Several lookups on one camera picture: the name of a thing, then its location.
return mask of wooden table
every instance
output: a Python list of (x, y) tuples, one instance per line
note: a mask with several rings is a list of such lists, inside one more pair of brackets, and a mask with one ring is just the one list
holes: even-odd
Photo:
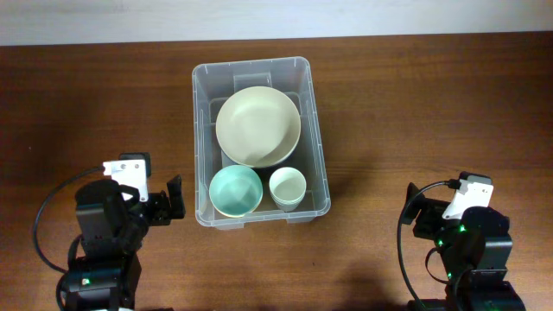
[[(307, 224), (218, 231), (194, 218), (191, 72), (200, 63), (305, 56), (312, 66), (332, 199)], [(149, 151), (151, 191), (179, 173), (187, 217), (150, 229), (137, 309), (391, 309), (411, 297), (395, 229), (410, 181), (490, 175), (512, 221), (510, 280), (529, 310), (553, 305), (553, 34), (0, 48), (0, 305), (55, 309), (60, 274), (30, 229), (47, 193), (125, 151)], [(65, 265), (79, 233), (75, 191), (43, 215), (41, 247)], [(451, 190), (429, 194), (451, 200)], [(422, 298), (430, 241), (404, 228)], [(444, 276), (441, 261), (431, 269)]]

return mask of white plate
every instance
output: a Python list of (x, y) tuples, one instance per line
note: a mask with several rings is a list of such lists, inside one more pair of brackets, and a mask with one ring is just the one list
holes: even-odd
[(266, 168), (284, 161), (300, 140), (300, 113), (288, 96), (266, 86), (232, 95), (217, 116), (217, 140), (234, 162)]

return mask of cup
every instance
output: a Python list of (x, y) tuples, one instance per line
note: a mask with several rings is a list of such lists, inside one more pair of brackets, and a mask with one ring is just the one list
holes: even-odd
[(305, 177), (295, 168), (279, 168), (269, 178), (270, 196), (278, 208), (285, 212), (296, 209), (306, 189)]
[(253, 169), (231, 165), (213, 177), (209, 185), (209, 198), (215, 209), (223, 215), (243, 217), (261, 203), (263, 185)]

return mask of mint green cup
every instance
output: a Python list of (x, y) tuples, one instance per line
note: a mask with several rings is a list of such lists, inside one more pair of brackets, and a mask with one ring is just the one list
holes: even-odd
[(253, 212), (263, 198), (263, 185), (256, 172), (243, 165), (221, 169), (209, 185), (209, 199), (227, 217), (243, 217)]

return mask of bowl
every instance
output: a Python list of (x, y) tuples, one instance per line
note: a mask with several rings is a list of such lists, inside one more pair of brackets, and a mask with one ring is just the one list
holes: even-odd
[(253, 169), (231, 165), (213, 177), (209, 185), (209, 198), (219, 213), (238, 218), (259, 206), (263, 198), (263, 185)]
[(253, 86), (232, 95), (215, 126), (223, 152), (250, 168), (267, 168), (288, 158), (302, 131), (300, 113), (286, 94)]

